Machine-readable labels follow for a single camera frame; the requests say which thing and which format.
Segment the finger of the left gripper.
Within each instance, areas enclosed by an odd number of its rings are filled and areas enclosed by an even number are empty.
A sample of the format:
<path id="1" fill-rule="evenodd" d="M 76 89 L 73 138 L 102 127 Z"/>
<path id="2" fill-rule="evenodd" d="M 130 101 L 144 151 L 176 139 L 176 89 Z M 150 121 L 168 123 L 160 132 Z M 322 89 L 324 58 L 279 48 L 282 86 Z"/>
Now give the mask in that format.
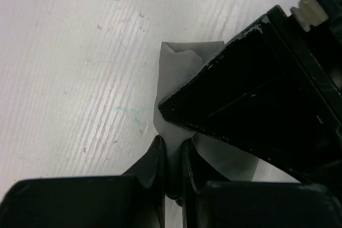
<path id="1" fill-rule="evenodd" d="M 341 182 L 341 91 L 305 71 L 273 7 L 159 104 L 177 126 L 317 183 Z"/>

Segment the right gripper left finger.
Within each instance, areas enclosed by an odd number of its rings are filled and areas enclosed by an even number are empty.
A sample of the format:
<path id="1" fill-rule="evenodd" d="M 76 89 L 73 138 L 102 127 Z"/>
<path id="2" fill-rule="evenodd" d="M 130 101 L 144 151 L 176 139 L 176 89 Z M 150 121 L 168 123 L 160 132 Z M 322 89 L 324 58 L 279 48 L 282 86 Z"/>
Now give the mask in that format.
<path id="1" fill-rule="evenodd" d="M 156 136 L 126 172 L 15 183 L 1 227 L 164 227 L 165 142 Z"/>

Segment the grey underwear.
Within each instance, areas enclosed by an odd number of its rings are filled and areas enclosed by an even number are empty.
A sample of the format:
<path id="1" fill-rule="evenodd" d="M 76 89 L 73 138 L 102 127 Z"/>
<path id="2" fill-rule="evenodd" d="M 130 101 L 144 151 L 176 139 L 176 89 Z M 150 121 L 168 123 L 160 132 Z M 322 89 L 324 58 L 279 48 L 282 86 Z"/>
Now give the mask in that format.
<path id="1" fill-rule="evenodd" d="M 163 42 L 159 56 L 159 77 L 155 106 L 195 76 L 223 41 L 175 43 Z M 166 122 L 154 108 L 153 124 L 166 143 L 168 175 L 166 195 L 177 199 L 181 195 L 181 145 L 191 139 L 199 155 L 224 177 L 233 181 L 252 181 L 259 159 L 220 140 L 189 131 Z"/>

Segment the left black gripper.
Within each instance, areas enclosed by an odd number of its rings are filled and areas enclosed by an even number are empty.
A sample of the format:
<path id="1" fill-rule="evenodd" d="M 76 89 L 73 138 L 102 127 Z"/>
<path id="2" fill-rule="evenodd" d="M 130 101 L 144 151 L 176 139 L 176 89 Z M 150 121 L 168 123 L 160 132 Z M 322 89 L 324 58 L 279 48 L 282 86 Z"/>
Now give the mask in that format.
<path id="1" fill-rule="evenodd" d="M 341 0 L 299 0 L 278 24 L 305 71 L 341 91 Z"/>

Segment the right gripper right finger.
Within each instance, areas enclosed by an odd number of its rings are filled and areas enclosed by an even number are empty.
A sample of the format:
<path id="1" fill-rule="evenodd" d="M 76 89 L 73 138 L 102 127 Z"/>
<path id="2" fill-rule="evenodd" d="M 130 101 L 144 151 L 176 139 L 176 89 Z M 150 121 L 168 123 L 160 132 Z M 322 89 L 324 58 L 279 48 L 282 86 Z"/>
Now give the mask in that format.
<path id="1" fill-rule="evenodd" d="M 182 144 L 183 227 L 341 227 L 341 202 L 319 184 L 232 182 Z"/>

